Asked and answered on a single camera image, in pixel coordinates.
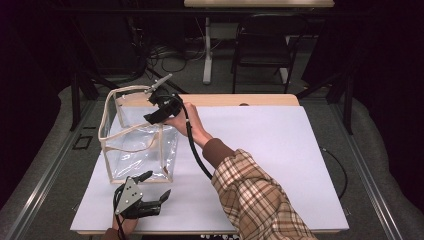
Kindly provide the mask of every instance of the plaid sleeve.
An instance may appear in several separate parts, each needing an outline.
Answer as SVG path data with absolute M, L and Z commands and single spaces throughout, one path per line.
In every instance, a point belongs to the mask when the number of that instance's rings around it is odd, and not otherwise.
M 216 169 L 212 184 L 242 239 L 316 239 L 286 193 L 241 149 Z

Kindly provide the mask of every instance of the white table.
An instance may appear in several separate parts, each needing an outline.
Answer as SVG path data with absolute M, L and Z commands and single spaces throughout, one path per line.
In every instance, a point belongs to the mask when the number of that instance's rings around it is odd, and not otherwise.
M 207 101 L 204 105 L 219 105 L 198 107 L 205 128 L 230 147 L 249 151 L 282 185 L 294 209 L 313 232 L 349 228 L 303 107 L 278 106 L 284 105 L 278 104 L 281 99 L 289 102 L 286 105 L 296 105 L 293 95 L 222 95 L 224 101 L 219 100 L 219 95 L 203 96 L 186 95 L 183 99 L 193 100 L 195 104 Z M 269 105 L 224 106 L 226 102 L 261 105 L 267 100 Z M 135 233 L 235 233 L 183 136 L 179 138 L 176 161 L 173 183 L 139 186 L 144 201 L 157 200 L 166 190 L 172 191 L 160 215 L 143 218 Z M 109 183 L 100 154 L 71 230 L 80 234 L 104 233 L 111 226 L 112 198 L 117 187 Z
M 328 8 L 333 7 L 333 0 L 185 0 L 185 7 L 193 8 Z M 205 68 L 203 83 L 211 83 L 212 52 L 211 52 L 211 22 L 205 23 Z M 287 70 L 280 69 L 283 81 L 287 79 Z

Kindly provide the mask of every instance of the chair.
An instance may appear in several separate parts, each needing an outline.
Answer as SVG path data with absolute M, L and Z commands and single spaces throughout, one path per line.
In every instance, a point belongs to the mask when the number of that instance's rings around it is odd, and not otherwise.
M 233 93 L 236 89 L 237 66 L 288 69 L 284 93 L 290 82 L 299 41 L 307 30 L 308 23 L 300 15 L 253 14 L 246 17 L 237 27 L 236 46 L 231 73 L 233 73 Z M 290 44 L 286 37 L 296 36 Z

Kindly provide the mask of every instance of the desk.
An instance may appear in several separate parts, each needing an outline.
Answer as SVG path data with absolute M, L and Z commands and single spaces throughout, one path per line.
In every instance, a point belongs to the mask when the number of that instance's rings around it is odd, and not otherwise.
M 349 228 L 303 107 L 293 95 L 181 95 L 198 106 L 204 126 L 232 148 L 243 147 L 285 189 L 313 232 Z M 238 107 L 247 103 L 248 107 Z M 139 106 L 137 101 L 126 106 Z M 110 227 L 112 198 L 103 154 L 90 179 L 71 230 L 102 234 Z M 209 179 L 180 136 L 173 183 L 142 184 L 144 201 L 171 189 L 159 216 L 143 218 L 139 234 L 235 234 Z
M 333 0 L 185 0 L 184 6 L 193 8 L 324 8 L 333 7 Z M 205 42 L 206 56 L 203 72 L 203 83 L 211 83 L 212 52 L 210 19 L 206 18 Z M 283 79 L 287 78 L 287 70 L 280 69 Z

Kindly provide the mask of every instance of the clear bag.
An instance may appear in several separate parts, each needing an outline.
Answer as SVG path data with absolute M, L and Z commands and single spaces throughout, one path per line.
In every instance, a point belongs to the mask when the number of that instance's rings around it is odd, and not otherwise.
M 168 125 L 151 125 L 144 119 L 157 110 L 147 106 L 147 89 L 124 87 L 107 96 L 98 137 L 111 183 L 124 183 L 127 176 L 147 171 L 153 171 L 153 175 L 144 182 L 172 182 L 178 131 Z

